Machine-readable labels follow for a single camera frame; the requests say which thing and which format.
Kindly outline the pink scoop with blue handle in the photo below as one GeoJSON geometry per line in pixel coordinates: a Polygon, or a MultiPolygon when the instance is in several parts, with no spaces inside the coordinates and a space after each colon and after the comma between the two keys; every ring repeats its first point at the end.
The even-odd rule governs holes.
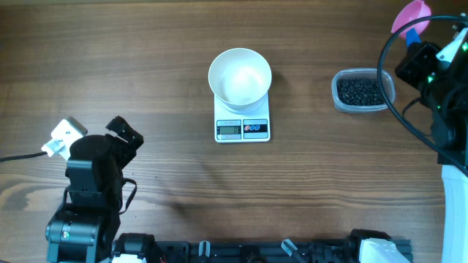
{"type": "MultiPolygon", "coordinates": [[[[419,18],[428,17],[431,15],[430,7],[422,0],[414,0],[405,6],[402,11],[397,15],[393,22],[391,33],[395,33],[402,26],[410,23],[419,18]]],[[[413,43],[421,43],[419,35],[427,28],[429,24],[428,20],[416,23],[415,25],[405,29],[400,33],[399,38],[402,38],[406,42],[406,46],[410,47],[413,43]]]]}

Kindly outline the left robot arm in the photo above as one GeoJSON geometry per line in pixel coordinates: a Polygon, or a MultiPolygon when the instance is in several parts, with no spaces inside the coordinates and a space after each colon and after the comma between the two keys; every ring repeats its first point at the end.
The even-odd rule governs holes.
{"type": "Polygon", "coordinates": [[[48,262],[100,262],[110,256],[120,216],[133,200],[122,196],[129,182],[123,169],[144,139],[121,116],[106,128],[105,135],[90,135],[68,117],[41,148],[65,159],[69,179],[62,203],[45,229],[48,262]]]}

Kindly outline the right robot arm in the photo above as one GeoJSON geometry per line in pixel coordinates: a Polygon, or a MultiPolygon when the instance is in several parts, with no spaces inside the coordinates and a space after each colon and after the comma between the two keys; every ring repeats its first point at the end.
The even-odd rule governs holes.
{"type": "Polygon", "coordinates": [[[376,69],[382,100],[398,121],[438,155],[445,190],[442,261],[467,261],[467,51],[458,45],[451,55],[430,42],[413,41],[396,67],[398,78],[415,88],[414,101],[431,112],[431,131],[424,135],[393,106],[376,69]]]}

